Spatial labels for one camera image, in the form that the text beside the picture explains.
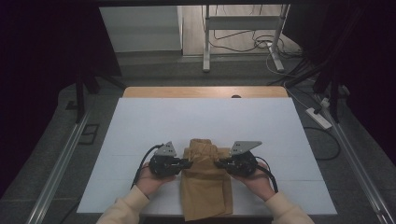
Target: black cable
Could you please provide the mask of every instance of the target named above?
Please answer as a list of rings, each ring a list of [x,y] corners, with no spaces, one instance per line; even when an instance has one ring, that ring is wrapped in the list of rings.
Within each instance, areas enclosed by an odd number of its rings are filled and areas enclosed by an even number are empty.
[[[259,38],[261,38],[261,37],[274,37],[273,35],[259,35],[259,36],[257,36],[256,37],[256,39],[253,39],[253,44],[254,44],[254,46],[257,46],[257,45],[260,45],[260,44],[262,44],[262,43],[272,43],[272,40],[267,40],[267,39],[264,39],[264,40],[259,40]]]
[[[204,27],[204,33],[206,33],[205,23],[204,23],[204,7],[201,6],[201,18],[202,18],[202,26]]]
[[[64,215],[64,218],[62,218],[60,224],[64,223],[67,220],[67,218],[70,216],[70,214],[72,214],[72,212],[78,207],[79,203],[81,202],[81,198],[82,196],[78,197],[77,202],[73,205],[72,208],[69,209],[66,215]]]
[[[214,44],[212,44],[210,41],[209,41],[209,44],[210,44],[213,48],[228,49],[228,50],[232,50],[232,51],[236,51],[236,52],[248,52],[248,51],[252,51],[252,50],[254,50],[254,49],[256,49],[256,48],[259,47],[259,45],[257,45],[257,46],[255,46],[255,47],[252,48],[252,49],[230,49],[230,48],[227,48],[227,47],[224,47],[224,46],[217,46],[217,45],[214,45]]]
[[[241,32],[238,32],[238,33],[235,33],[235,34],[232,34],[232,35],[225,35],[225,36],[222,36],[222,37],[216,37],[216,30],[213,30],[213,37],[215,37],[215,39],[217,39],[217,40],[221,40],[221,39],[224,39],[224,38],[228,38],[228,37],[231,37],[231,36],[234,36],[234,35],[241,35],[241,34],[244,34],[244,33],[248,33],[248,32],[253,32],[252,30],[246,30],[246,31],[241,31]]]
[[[256,38],[254,38],[254,34],[256,33],[256,31],[253,33],[253,36],[251,37],[252,40],[254,41],[254,44],[257,45],[258,43],[261,44],[262,42],[269,42],[272,43],[272,40],[259,40],[259,38],[261,37],[274,37],[273,35],[259,35]],[[286,52],[285,51],[285,42],[283,41],[282,38],[278,39],[281,44],[282,44],[282,49],[279,48],[279,46],[276,46],[277,51],[279,52],[279,55],[285,59],[290,59],[290,58],[302,58],[304,57],[304,53],[303,52]]]
[[[317,100],[315,100],[315,98],[313,96],[311,96],[308,92],[302,91],[299,88],[297,88],[296,86],[293,86],[294,89],[296,89],[297,91],[302,92],[303,94],[307,95],[313,102],[315,102],[315,104],[317,104],[320,108],[321,108],[321,104],[318,103]]]
[[[265,163],[265,165],[267,165],[268,171],[271,172],[270,165],[268,164],[268,162],[267,162],[265,159],[263,159],[263,158],[261,158],[261,157],[254,157],[254,158],[262,160],[262,161]]]
[[[251,9],[251,12],[249,13],[249,15],[253,15],[253,13],[254,13],[254,7],[255,7],[256,5],[253,5],[253,8]]]
[[[162,147],[162,146],[163,146],[163,144],[161,144],[161,145],[156,145],[156,146],[154,146],[154,147],[152,147],[151,149],[148,150],[148,152],[146,153],[146,155],[143,157],[143,160],[140,162],[139,168],[137,168],[137,171],[136,171],[136,174],[134,175],[134,181],[132,182],[131,188],[133,188],[134,185],[135,185],[135,184],[137,183],[137,181],[139,180],[140,171],[141,171],[142,169],[146,168],[146,167],[142,167],[142,166],[143,166],[143,163],[144,163],[145,160],[146,160],[146,157],[149,155],[149,153],[150,153],[152,150],[154,150],[154,149],[156,149],[156,148],[160,148],[160,147]]]
[[[215,10],[215,16],[217,16],[218,15],[218,7],[219,7],[219,5],[216,5],[216,10]],[[217,39],[216,38],[216,30],[213,30],[213,37],[215,37],[215,39]]]
[[[289,73],[287,76],[283,76],[275,81],[271,81],[267,83],[267,86],[272,86],[277,82],[285,81],[291,76],[296,76],[299,72],[305,70],[305,68],[309,65],[309,61],[306,58],[303,58]]]
[[[268,177],[271,179],[271,182],[273,183],[274,186],[274,192],[278,193],[277,190],[277,183],[275,180],[275,177],[273,176],[273,174],[271,174],[271,172],[269,172],[267,169],[265,169],[264,167],[260,166],[259,164],[256,166],[257,169],[263,171],[266,175],[268,175]]]
[[[262,14],[262,6],[260,7],[260,12],[259,16]],[[251,36],[251,39],[253,39],[254,35],[256,34],[256,31],[253,32],[253,35]]]
[[[316,157],[315,157],[315,160],[317,160],[317,161],[331,161],[331,160],[334,160],[335,158],[337,158],[337,157],[340,155],[340,153],[341,153],[341,146],[340,146],[340,143],[338,142],[338,140],[334,137],[334,135],[332,135],[332,134],[329,133],[329,132],[324,131],[323,129],[319,129],[319,128],[304,127],[304,129],[305,129],[305,130],[316,130],[316,131],[319,131],[319,132],[322,132],[322,133],[326,133],[326,134],[329,135],[329,136],[332,138],[332,140],[334,140],[334,142],[337,144],[337,151],[336,151],[336,153],[335,153],[333,156],[330,156],[329,158],[316,158]]]

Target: metal stand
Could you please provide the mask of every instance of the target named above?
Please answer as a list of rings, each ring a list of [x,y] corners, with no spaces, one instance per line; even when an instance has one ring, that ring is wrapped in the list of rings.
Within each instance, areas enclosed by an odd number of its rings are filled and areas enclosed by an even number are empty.
[[[283,25],[285,24],[286,13],[288,12],[289,5],[284,5],[280,12],[279,22],[276,27],[274,34],[274,40],[272,43],[267,43],[268,49],[270,50],[271,57],[274,61],[277,72],[285,72],[282,62],[279,59],[279,52],[277,50],[277,42],[279,41],[280,34],[282,33]]]
[[[96,94],[100,90],[100,86],[95,79],[95,75],[103,78],[104,80],[117,86],[123,91],[125,91],[125,89],[127,88],[125,84],[117,81],[114,77],[108,76],[99,70],[83,71],[81,69],[81,66],[76,66],[75,72],[76,72],[77,106],[78,106],[78,115],[77,115],[76,123],[80,123],[82,117],[85,114],[84,85],[89,93]]]
[[[279,16],[213,16],[209,15],[209,5],[205,14],[204,72],[210,71],[209,33],[211,30],[275,30],[273,42],[267,44],[277,72],[285,72],[279,60],[277,42],[282,33],[289,5],[283,5]]]

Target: cable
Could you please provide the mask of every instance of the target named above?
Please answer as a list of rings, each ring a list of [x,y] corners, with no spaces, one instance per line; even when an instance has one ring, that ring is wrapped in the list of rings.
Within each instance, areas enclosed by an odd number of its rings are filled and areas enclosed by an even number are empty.
[[[341,146],[340,146],[340,143],[338,142],[337,138],[335,138],[334,135],[332,135],[329,132],[324,131],[323,129],[319,129],[319,128],[304,127],[304,129],[305,130],[316,130],[316,131],[319,131],[319,132],[322,132],[322,133],[326,133],[327,135],[329,135],[332,138],[332,140],[334,140],[335,144],[337,144],[337,151],[335,152],[335,154],[333,156],[330,156],[329,158],[316,158],[315,157],[315,160],[317,160],[317,161],[331,161],[331,160],[334,160],[335,158],[337,158],[340,155]]]
[[[251,31],[251,30],[247,30],[247,31],[241,31],[241,32],[238,32],[238,33],[235,33],[235,34],[232,34],[232,35],[225,35],[225,36],[222,36],[222,37],[216,37],[216,30],[213,30],[213,37],[215,37],[215,39],[217,39],[217,40],[221,40],[221,39],[224,39],[224,38],[227,38],[227,37],[231,37],[231,36],[234,36],[234,35],[241,35],[241,34],[244,34],[244,33],[248,33],[248,32],[253,32],[253,31]]]
[[[213,48],[228,49],[228,50],[232,50],[232,51],[236,51],[236,52],[248,52],[248,51],[252,51],[252,50],[254,50],[254,49],[256,49],[256,48],[259,47],[259,45],[258,45],[258,46],[255,46],[255,47],[252,48],[252,49],[230,49],[230,48],[227,48],[227,47],[224,47],[224,46],[217,46],[217,45],[214,45],[214,44],[212,44],[210,41],[209,41],[209,44],[210,44]]]
[[[257,46],[257,45],[260,45],[260,44],[262,44],[262,43],[265,43],[266,44],[266,46],[265,46],[265,48],[263,48],[263,49],[268,49],[268,45],[267,45],[267,42],[268,43],[272,43],[273,41],[272,40],[267,40],[267,39],[265,39],[265,40],[259,40],[259,38],[261,38],[261,37],[274,37],[273,35],[259,35],[259,36],[257,36],[255,39],[253,39],[253,44],[254,44],[254,46]]]
[[[262,160],[262,161],[265,163],[265,165],[267,165],[268,171],[271,172],[270,165],[268,164],[268,162],[267,162],[265,159],[263,159],[263,158],[261,158],[261,157],[254,157],[254,158]]]
[[[320,99],[320,96],[317,94],[317,93],[315,93],[315,96],[322,102],[323,101],[323,99]],[[338,103],[338,105],[341,105],[341,106],[337,106],[337,116],[338,116],[338,119],[340,120],[340,122],[341,122],[341,120],[342,120],[342,118],[343,118],[343,116],[344,116],[344,112],[345,112],[345,105],[344,104],[340,104],[340,103]]]
[[[289,72],[289,75],[290,75],[290,76],[296,76],[297,73],[299,73],[301,70],[305,70],[305,68],[306,68],[307,66],[309,66],[309,61],[308,61],[306,58],[303,58],[303,59],[302,59],[302,60],[301,60],[301,61]],[[272,86],[272,85],[274,85],[275,83],[280,82],[280,81],[284,81],[284,80],[286,80],[286,79],[287,79],[287,77],[282,77],[282,78],[277,79],[277,80],[275,80],[275,81],[268,82],[268,83],[267,83],[267,86]]]
[[[206,28],[204,23],[204,6],[201,6],[201,18],[202,18],[202,26],[204,27],[204,33],[206,33]]]
[[[322,105],[320,103],[318,103],[318,101],[315,100],[315,98],[313,96],[311,96],[308,92],[302,91],[302,90],[300,90],[299,88],[297,88],[295,86],[293,88],[296,89],[297,91],[300,91],[303,94],[307,95],[313,102],[315,102],[315,104],[317,104],[318,106],[322,107]]]
[[[271,53],[268,54],[268,55],[267,55],[267,58],[265,59],[265,64],[267,65],[268,71],[270,71],[270,72],[272,72],[272,73],[274,73],[274,74],[277,74],[277,75],[285,76],[285,77],[294,77],[294,76],[289,75],[289,74],[278,73],[278,72],[272,70],[272,69],[270,68],[270,66],[268,65],[268,58],[270,58],[270,56],[271,56]]]
[[[260,12],[259,12],[259,16],[262,14],[262,5],[260,6]]]
[[[298,102],[300,103],[300,105],[303,105],[305,108],[309,109],[309,107],[305,104],[303,104],[299,99],[297,99],[297,97],[291,93],[291,91],[288,90],[288,88],[286,88],[286,82],[283,83],[283,87],[285,88],[285,90]]]
[[[72,214],[72,212],[78,207],[79,203],[81,202],[81,198],[82,196],[79,196],[77,199],[77,202],[73,205],[73,207],[71,207],[69,209],[69,211],[66,213],[66,215],[64,215],[64,218],[62,218],[61,222],[59,222],[60,224],[63,224],[67,218],[70,216],[70,214]]]
[[[254,13],[254,7],[255,7],[256,5],[253,5],[253,8],[251,9],[251,12],[249,13],[249,15],[253,15],[253,13]]]
[[[260,43],[260,42],[262,42],[262,41],[264,41],[264,42],[270,42],[270,43],[273,42],[272,40],[259,40],[260,37],[263,37],[263,36],[266,36],[266,37],[274,37],[273,35],[259,35],[259,36],[257,36],[256,38],[254,38],[254,35],[255,35],[255,34],[256,34],[256,31],[253,32],[253,36],[251,37],[251,39],[255,42],[255,44],[256,44],[257,42]],[[283,58],[285,58],[285,59],[290,59],[290,58],[301,58],[301,57],[304,56],[304,53],[303,53],[303,52],[300,52],[300,51],[297,51],[297,52],[286,52],[286,51],[285,51],[285,42],[283,41],[282,38],[279,38],[278,40],[282,43],[282,49],[280,49],[279,46],[276,46],[276,48],[277,48],[277,51],[279,52],[279,55],[282,56]]]
[[[154,150],[154,149],[156,149],[156,148],[160,148],[160,147],[162,147],[162,146],[163,146],[163,144],[161,144],[161,145],[156,145],[156,146],[154,146],[154,147],[152,147],[151,149],[148,150],[148,152],[146,153],[146,155],[143,157],[143,160],[140,162],[139,168],[137,168],[137,171],[136,171],[136,174],[134,175],[134,181],[132,182],[131,188],[133,188],[134,185],[135,185],[135,184],[137,183],[137,181],[139,180],[140,171],[141,171],[142,169],[146,168],[146,167],[142,167],[142,166],[143,166],[143,163],[144,163],[145,160],[146,160],[146,157],[149,155],[149,153],[150,153],[152,150]]]
[[[276,180],[275,180],[275,177],[273,176],[273,174],[271,174],[271,172],[269,172],[267,169],[265,169],[264,167],[260,166],[259,164],[257,164],[256,168],[261,170],[261,171],[263,171],[266,175],[268,175],[268,177],[271,179],[271,182],[273,183],[274,192],[278,193],[277,183],[276,183]]]

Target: gray carpet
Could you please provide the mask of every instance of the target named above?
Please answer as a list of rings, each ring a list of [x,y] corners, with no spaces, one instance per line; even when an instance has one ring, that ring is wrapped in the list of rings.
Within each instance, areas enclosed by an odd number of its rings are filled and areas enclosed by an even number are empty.
[[[272,74],[265,65],[265,56],[238,56],[212,58],[210,73],[202,72],[200,58],[180,58],[175,55],[119,55],[123,77],[116,77],[127,86],[264,86],[276,80],[279,75]],[[298,59],[284,60],[290,70]],[[69,162],[62,182],[56,191],[54,200],[43,223],[61,223],[67,213],[73,209],[82,196],[88,183],[92,168],[106,136],[122,91],[97,78],[101,90],[90,95],[93,102],[92,114],[88,124],[99,124],[97,136],[91,145],[79,144]],[[303,91],[312,95],[313,82],[307,80],[299,85]],[[306,94],[291,89],[296,97],[308,106],[316,106]],[[20,174],[0,201],[1,223],[25,223],[35,205],[52,166],[56,162],[76,119],[75,110],[65,110],[70,101],[75,101],[75,88],[70,86],[59,95],[59,105],[43,134],[31,158],[25,163]],[[303,126],[318,127],[305,114],[305,107],[295,101]],[[380,189],[392,214],[396,214],[396,169],[375,140],[368,134],[347,108],[344,100],[339,103],[339,115],[350,142],[358,149],[359,157],[367,172]],[[336,149],[334,141],[326,134],[315,130],[306,130],[308,140],[316,157],[333,155]],[[90,141],[89,136],[80,138],[81,143]],[[354,176],[343,152],[331,161],[318,161],[335,208],[337,216],[312,217],[316,223],[379,223],[372,206]],[[73,210],[64,223],[94,223],[99,214],[76,214]],[[198,223],[246,223],[268,222],[268,218],[227,219],[210,218]],[[181,217],[147,217],[144,223],[184,223]]]

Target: white board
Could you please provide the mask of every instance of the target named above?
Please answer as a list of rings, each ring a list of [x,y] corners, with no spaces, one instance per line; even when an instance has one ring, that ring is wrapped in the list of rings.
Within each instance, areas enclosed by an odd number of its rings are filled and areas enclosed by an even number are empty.
[[[262,141],[252,153],[268,161],[280,191],[309,215],[336,214],[290,98],[121,98],[78,212],[103,213],[126,195],[151,147],[172,141],[182,157],[192,138],[218,147]],[[180,175],[150,197],[142,214],[182,216],[179,185]],[[232,188],[235,216],[271,216],[243,184],[233,180]]]

